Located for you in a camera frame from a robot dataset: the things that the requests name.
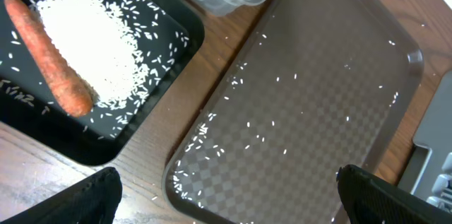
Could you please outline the orange carrot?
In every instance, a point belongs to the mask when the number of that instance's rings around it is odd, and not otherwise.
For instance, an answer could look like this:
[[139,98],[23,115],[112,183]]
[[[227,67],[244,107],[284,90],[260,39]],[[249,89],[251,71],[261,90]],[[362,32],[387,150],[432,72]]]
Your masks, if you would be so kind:
[[52,44],[39,18],[21,0],[4,0],[4,6],[59,106],[72,117],[88,114],[93,107],[89,90]]

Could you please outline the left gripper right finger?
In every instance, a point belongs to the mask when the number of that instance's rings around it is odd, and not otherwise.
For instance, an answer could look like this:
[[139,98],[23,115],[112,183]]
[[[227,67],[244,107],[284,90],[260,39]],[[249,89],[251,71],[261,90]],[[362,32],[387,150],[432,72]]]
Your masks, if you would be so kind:
[[341,167],[338,193],[351,223],[451,224],[451,214],[356,165]]

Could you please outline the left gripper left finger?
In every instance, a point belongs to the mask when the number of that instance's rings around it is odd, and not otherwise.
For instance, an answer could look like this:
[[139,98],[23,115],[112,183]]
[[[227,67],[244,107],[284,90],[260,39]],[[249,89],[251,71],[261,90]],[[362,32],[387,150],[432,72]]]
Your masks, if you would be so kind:
[[112,224],[122,198],[120,175],[106,167],[2,224]]

